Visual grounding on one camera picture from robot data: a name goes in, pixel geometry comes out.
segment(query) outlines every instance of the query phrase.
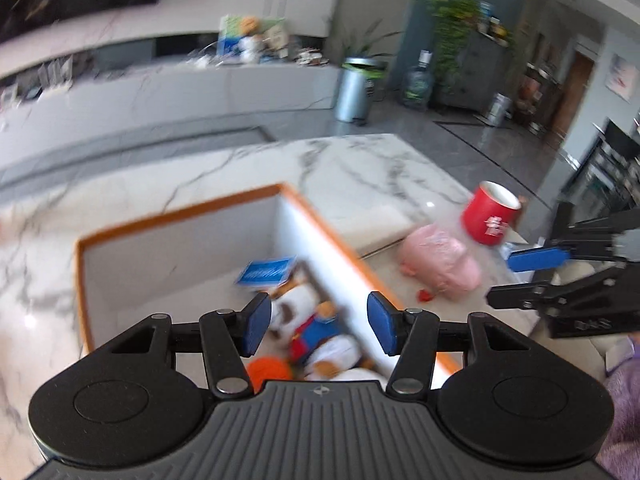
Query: pink pig toy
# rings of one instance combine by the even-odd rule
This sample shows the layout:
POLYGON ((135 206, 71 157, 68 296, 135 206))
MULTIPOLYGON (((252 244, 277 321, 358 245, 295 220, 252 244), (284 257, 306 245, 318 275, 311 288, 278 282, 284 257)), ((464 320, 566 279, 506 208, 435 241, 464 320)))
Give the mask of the pink pig toy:
POLYGON ((398 251, 400 270, 434 293, 456 300, 480 285, 480 269, 466 247, 435 224, 416 229, 398 251))

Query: trash can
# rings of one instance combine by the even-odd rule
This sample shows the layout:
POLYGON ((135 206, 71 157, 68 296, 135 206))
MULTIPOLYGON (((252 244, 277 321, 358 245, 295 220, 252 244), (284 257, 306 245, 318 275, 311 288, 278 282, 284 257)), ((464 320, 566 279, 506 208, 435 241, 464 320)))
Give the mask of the trash can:
POLYGON ((482 122, 489 126, 500 126, 504 120, 504 114, 511 105, 511 99, 502 94, 496 94, 489 106, 489 111, 482 122))
POLYGON ((345 123, 364 124, 373 102, 376 81, 382 79, 386 62, 370 57, 348 57, 342 64, 342 81, 335 118, 345 123))

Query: wooden door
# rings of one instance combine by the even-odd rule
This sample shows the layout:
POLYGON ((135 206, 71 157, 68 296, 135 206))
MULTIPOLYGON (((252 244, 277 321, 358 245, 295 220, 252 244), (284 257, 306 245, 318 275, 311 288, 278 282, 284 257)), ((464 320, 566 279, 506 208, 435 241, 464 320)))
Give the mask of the wooden door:
POLYGON ((579 52, 575 53, 574 63, 564 82, 564 95, 558 105, 551 124, 549 142, 558 147, 566 137, 569 127, 578 111, 580 102, 586 92, 593 61, 579 52))

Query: orange trim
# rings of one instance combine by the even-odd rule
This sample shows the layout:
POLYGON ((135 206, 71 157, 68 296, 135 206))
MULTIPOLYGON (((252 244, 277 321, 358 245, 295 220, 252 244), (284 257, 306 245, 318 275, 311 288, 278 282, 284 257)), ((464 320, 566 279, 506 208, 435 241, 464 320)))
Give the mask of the orange trim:
MULTIPOLYGON (((84 252, 95 245, 99 245, 123 236, 129 236, 140 231, 146 231, 148 229, 158 228, 174 222, 180 222, 200 216, 206 213, 217 211, 232 207, 235 205, 243 204, 246 202, 254 202, 255 200, 261 200, 270 196, 276 196, 281 194, 291 203, 293 203, 305 216, 314 224, 319 230, 321 230, 330 240, 330 242, 341 251, 350 261, 351 265, 356 271, 367 281, 371 286, 371 290, 378 290, 399 310, 402 310, 401 301, 396 298, 396 295, 389 290, 384 283, 373 273, 373 271, 360 259, 360 257, 345 244, 340 237, 329 227, 324 220, 313 210, 308 202, 300 196, 289 184, 273 184, 271 186, 259 187, 257 189, 251 189, 233 195, 223 196, 203 202, 193 206, 189 206, 176 211, 163 213, 159 215, 149 216, 133 222, 122 224, 116 227, 111 227, 98 231, 93 235, 87 236, 78 240, 76 243, 76 289, 78 291, 78 317, 80 322, 80 333, 82 339, 87 345, 88 351, 91 352, 95 349, 94 337, 89 326, 89 315, 86 303, 86 294, 84 291, 84 252)), ((438 356, 438 362, 440 365, 447 369, 451 374, 460 369, 460 366, 448 355, 440 354, 438 356)))

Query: white box with orange trim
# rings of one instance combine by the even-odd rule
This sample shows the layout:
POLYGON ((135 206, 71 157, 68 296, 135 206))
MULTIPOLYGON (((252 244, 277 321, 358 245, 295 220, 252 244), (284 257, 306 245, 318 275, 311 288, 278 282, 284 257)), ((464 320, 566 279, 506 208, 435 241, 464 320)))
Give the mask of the white box with orange trim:
MULTIPOLYGON (((218 308, 241 310, 253 293, 235 285, 252 260, 295 256, 306 263, 378 369, 384 354, 367 321, 367 297, 394 295, 286 184, 262 187, 141 219, 78 242, 81 333, 89 350, 150 314, 195 322, 218 308)), ((278 352, 269 335, 258 355, 278 352)), ((202 357, 179 354, 176 368, 206 387, 202 357)))

